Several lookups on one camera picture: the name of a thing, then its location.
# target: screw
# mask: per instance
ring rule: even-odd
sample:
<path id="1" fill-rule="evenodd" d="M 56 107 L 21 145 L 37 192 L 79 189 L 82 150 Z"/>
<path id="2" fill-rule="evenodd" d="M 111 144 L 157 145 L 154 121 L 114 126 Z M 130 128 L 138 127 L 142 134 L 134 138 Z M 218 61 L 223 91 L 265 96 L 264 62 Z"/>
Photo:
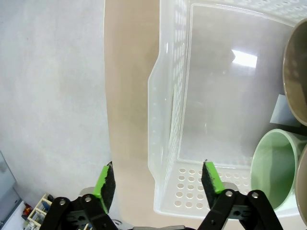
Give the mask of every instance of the screw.
<path id="1" fill-rule="evenodd" d="M 257 198 L 258 198 L 258 196 L 259 196 L 259 194 L 258 194 L 258 193 L 253 192 L 251 196 L 252 196 L 253 198 L 257 199 Z"/>
<path id="2" fill-rule="evenodd" d="M 66 202 L 65 202 L 65 200 L 64 199 L 61 199 L 60 201 L 59 201 L 59 205 L 64 205 Z"/>
<path id="3" fill-rule="evenodd" d="M 91 197 L 90 196 L 87 196 L 86 198 L 85 198 L 85 201 L 86 202 L 90 202 L 92 199 L 91 199 Z"/>
<path id="4" fill-rule="evenodd" d="M 231 191 L 227 191 L 225 194 L 226 194 L 226 196 L 229 196 L 229 197 L 232 196 L 232 192 Z"/>

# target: white plastic basket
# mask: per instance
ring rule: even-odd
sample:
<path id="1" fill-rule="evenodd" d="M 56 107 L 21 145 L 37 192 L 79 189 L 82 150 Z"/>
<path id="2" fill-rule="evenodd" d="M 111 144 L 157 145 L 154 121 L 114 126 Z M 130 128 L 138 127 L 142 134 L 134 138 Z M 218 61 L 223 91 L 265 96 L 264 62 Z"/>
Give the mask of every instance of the white plastic basket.
<path id="1" fill-rule="evenodd" d="M 205 159 L 246 194 L 261 137 L 273 128 L 301 131 L 275 124 L 272 113 L 284 94 L 284 47 L 306 17 L 307 0 L 160 0 L 160 50 L 148 82 L 156 212 L 204 217 Z"/>

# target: light green cup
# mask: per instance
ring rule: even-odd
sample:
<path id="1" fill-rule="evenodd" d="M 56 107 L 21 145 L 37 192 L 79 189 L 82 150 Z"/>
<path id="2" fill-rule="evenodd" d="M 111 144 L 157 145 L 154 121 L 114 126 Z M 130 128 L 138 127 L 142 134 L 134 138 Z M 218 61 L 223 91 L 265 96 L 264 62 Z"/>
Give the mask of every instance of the light green cup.
<path id="1" fill-rule="evenodd" d="M 260 140 L 251 164 L 251 189 L 262 190 L 275 211 L 296 207 L 294 183 L 307 137 L 273 129 Z"/>

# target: beige bowl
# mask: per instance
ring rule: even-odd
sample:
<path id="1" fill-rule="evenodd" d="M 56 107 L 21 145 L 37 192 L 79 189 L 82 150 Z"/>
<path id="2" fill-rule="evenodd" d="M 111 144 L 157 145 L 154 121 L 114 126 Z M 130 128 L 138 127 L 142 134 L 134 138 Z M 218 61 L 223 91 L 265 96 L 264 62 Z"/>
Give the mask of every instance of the beige bowl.
<path id="1" fill-rule="evenodd" d="M 307 19 L 297 24 L 285 48 L 283 87 L 293 115 L 307 126 Z"/>
<path id="2" fill-rule="evenodd" d="M 295 198 L 299 214 L 307 226 L 307 146 L 303 150 L 296 171 Z"/>

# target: floor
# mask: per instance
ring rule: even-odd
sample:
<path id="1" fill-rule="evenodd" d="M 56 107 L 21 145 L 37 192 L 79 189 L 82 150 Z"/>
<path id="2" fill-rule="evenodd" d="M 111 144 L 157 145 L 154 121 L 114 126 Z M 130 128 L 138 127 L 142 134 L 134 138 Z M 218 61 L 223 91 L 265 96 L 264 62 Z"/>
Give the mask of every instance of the floor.
<path id="1" fill-rule="evenodd" d="M 74 199 L 110 160 L 104 1 L 0 1 L 0 150 L 22 199 Z"/>
<path id="2" fill-rule="evenodd" d="M 3 230 L 22 230 L 24 219 L 21 217 L 24 210 L 24 203 L 21 202 L 20 205 L 15 209 L 9 220 L 3 226 Z"/>

